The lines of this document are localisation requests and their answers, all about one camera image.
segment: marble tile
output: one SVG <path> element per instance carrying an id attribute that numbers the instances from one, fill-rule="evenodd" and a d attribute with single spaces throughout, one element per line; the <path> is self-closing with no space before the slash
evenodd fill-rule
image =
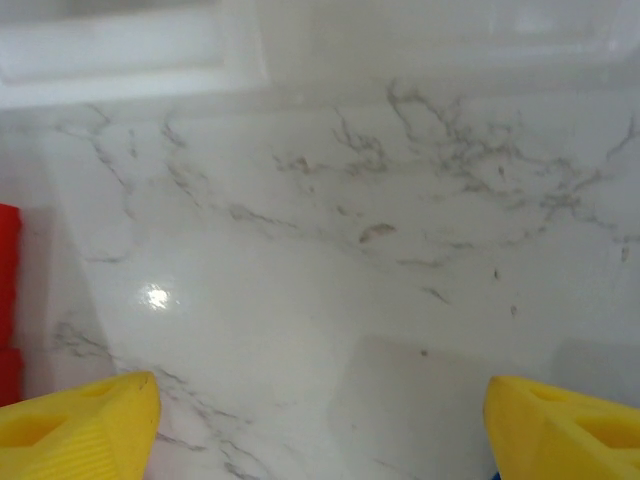
<path id="1" fill-rule="evenodd" d="M 489 478 L 495 374 L 640 405 L 639 93 L 385 94 L 6 133 L 30 392 L 155 372 L 149 480 Z"/>

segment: red object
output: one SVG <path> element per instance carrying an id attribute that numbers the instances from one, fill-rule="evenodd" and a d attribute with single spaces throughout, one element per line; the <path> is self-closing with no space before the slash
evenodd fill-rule
<path id="1" fill-rule="evenodd" d="M 17 348 L 0 351 L 0 407 L 22 400 L 22 355 Z"/>
<path id="2" fill-rule="evenodd" d="M 20 210 L 0 204 L 0 349 L 13 333 L 21 228 Z"/>

